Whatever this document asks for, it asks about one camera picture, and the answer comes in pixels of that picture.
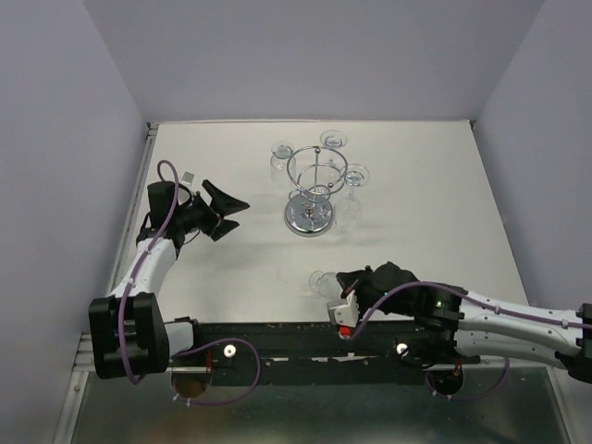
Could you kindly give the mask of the chrome wine glass rack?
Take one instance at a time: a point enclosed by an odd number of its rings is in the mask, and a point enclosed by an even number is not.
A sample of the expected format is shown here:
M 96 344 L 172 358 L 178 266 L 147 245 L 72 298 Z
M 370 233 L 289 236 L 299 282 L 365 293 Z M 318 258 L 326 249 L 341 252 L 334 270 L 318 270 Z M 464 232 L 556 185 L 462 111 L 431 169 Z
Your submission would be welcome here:
M 339 150 L 323 145 L 296 149 L 287 161 L 293 186 L 283 212 L 287 228 L 304 238 L 320 237 L 336 220 L 332 198 L 345 186 L 349 162 Z

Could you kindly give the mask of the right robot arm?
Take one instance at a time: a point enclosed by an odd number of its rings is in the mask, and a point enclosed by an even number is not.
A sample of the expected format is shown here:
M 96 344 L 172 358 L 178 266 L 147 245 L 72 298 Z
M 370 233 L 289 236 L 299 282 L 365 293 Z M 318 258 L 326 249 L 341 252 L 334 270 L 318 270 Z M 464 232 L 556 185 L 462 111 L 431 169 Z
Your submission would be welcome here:
M 451 284 L 425 281 L 391 262 L 338 272 L 341 307 L 333 323 L 362 334 L 374 312 L 410 317 L 437 331 L 425 340 L 439 363 L 452 356 L 492 355 L 547 364 L 591 380 L 591 306 L 545 309 L 504 302 Z

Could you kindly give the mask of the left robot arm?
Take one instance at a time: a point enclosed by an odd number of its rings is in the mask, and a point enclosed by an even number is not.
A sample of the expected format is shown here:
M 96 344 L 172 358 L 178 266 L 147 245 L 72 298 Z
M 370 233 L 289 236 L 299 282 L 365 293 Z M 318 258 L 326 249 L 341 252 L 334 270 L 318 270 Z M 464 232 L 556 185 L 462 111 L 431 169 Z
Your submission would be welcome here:
M 209 180 L 202 185 L 209 202 L 173 181 L 148 186 L 149 211 L 130 269 L 107 296 L 92 300 L 89 307 L 94 369 L 100 378 L 139 380 L 165 372 L 174 356 L 186 365 L 203 359 L 205 344 L 197 321 L 189 317 L 165 321 L 157 295 L 189 234 L 219 241 L 239 227 L 231 215 L 250 206 Z

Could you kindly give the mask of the clear wine glass front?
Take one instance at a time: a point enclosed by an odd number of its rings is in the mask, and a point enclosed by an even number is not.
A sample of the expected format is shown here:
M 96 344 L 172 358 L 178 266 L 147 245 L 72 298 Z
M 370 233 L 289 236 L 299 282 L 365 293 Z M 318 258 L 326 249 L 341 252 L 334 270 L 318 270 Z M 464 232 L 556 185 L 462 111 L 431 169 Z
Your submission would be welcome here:
M 309 277 L 309 288 L 314 295 L 328 301 L 338 300 L 342 293 L 335 272 L 314 271 Z

